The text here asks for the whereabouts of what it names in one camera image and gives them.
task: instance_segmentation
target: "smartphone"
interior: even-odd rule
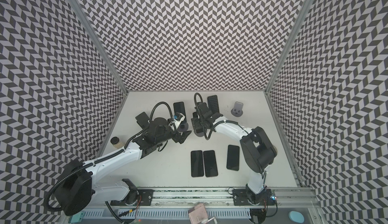
[[[185,116],[185,119],[181,122],[181,124],[185,124],[187,122],[187,115],[185,111],[185,103],[176,102],[174,103],[174,112],[182,113]]]
[[[202,151],[191,152],[191,176],[202,177],[203,176],[203,158]]]
[[[214,150],[203,152],[203,162],[205,163],[206,177],[218,176],[216,153]]]
[[[226,168],[238,171],[240,168],[240,147],[229,145],[226,158]]]
[[[219,113],[220,107],[218,106],[218,97],[216,95],[212,95],[208,97],[208,107],[211,112]]]

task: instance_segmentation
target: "black and white chevron wallpaper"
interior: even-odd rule
[[[315,0],[270,96],[329,223],[388,223],[388,0]]]
[[[264,89],[304,0],[78,0],[129,90]]]
[[[54,223],[45,190],[95,157],[123,95],[66,0],[0,0],[0,62],[0,223]]]

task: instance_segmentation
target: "red wire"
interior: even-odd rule
[[[135,213],[135,219],[136,219],[137,210],[138,210],[138,207],[139,207],[139,204],[140,204],[141,201],[142,201],[142,196],[140,196],[140,201],[137,202],[136,213]]]

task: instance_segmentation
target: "teal object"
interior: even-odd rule
[[[70,218],[69,223],[81,222],[84,215],[85,215],[85,212],[83,210],[78,212],[75,215],[72,215],[71,218]]]
[[[290,211],[290,213],[288,214],[288,217],[293,222],[297,222],[297,223],[305,222],[305,217],[302,215],[302,213],[297,211]]]

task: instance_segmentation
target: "black lid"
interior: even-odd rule
[[[112,139],[111,139],[111,144],[115,145],[115,144],[117,144],[117,143],[119,143],[119,138],[118,138],[117,136],[112,137]]]

